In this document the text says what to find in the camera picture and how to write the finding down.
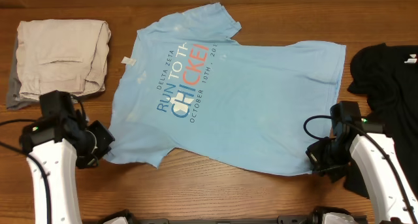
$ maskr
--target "light blue t-shirt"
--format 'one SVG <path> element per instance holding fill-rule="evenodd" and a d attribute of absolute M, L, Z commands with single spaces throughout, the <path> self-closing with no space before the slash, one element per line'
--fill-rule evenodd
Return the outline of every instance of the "light blue t-shirt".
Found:
<path fill-rule="evenodd" d="M 346 47 L 322 41 L 242 46 L 219 3 L 175 13 L 138 31 L 113 100 L 105 159 L 158 166 L 182 148 L 240 168 L 310 172 L 306 118 L 336 103 Z M 330 122 L 309 130 L 329 136 Z"/>

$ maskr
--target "tabletop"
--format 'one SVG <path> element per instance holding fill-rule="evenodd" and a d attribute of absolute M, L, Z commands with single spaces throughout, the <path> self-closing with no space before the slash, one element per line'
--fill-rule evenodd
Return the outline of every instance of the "tabletop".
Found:
<path fill-rule="evenodd" d="M 370 112 L 364 96 L 347 92 L 351 58 L 361 49 L 417 44 L 418 4 L 313 3 L 226 6 L 242 30 L 233 38 L 243 45 L 283 46 L 301 40 L 325 40 L 347 46 L 339 100 L 358 101 L 362 115 Z M 130 56 L 136 30 L 192 6 L 51 8 L 0 10 L 0 119 L 40 117 L 39 106 L 7 111 L 5 99 L 16 28 L 20 21 L 96 19 L 112 32 L 106 91 L 84 104 L 91 120 L 110 125 L 112 100 Z M 22 123 L 3 126 L 0 140 L 18 146 Z M 0 223 L 33 223 L 33 186 L 25 158 L 0 148 Z M 232 167 L 175 149 L 156 169 L 131 163 L 101 161 L 95 169 L 77 170 L 82 219 L 99 219 L 122 209 L 137 218 L 236 219 L 308 214 L 315 206 L 336 206 L 374 222 L 370 201 L 346 191 L 343 180 L 314 175 L 273 176 Z"/>

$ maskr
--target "black garment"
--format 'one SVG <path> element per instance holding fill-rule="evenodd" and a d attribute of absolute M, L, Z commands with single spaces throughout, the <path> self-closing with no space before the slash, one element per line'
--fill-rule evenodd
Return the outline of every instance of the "black garment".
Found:
<path fill-rule="evenodd" d="M 367 103 L 385 123 L 410 186 L 418 197 L 418 62 L 404 63 L 418 46 L 379 44 L 351 61 L 348 91 L 367 94 Z"/>

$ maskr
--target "folded beige pants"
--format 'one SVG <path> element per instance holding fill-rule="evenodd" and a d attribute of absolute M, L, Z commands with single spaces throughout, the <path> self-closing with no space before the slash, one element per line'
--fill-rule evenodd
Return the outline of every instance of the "folded beige pants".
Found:
<path fill-rule="evenodd" d="M 21 99 L 53 90 L 83 96 L 104 91 L 110 30 L 97 20 L 20 22 L 16 51 Z"/>

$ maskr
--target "shirt tag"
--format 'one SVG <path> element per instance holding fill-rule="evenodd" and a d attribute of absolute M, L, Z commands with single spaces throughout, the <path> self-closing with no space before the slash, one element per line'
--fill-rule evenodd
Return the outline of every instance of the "shirt tag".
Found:
<path fill-rule="evenodd" d="M 129 57 L 124 57 L 122 59 L 123 64 L 128 64 L 128 65 L 131 65 L 131 66 L 135 65 L 136 62 L 137 61 L 135 59 L 132 59 L 132 58 L 129 58 Z"/>
<path fill-rule="evenodd" d="M 407 61 L 404 61 L 404 63 L 416 63 L 417 59 L 416 58 L 409 58 Z"/>

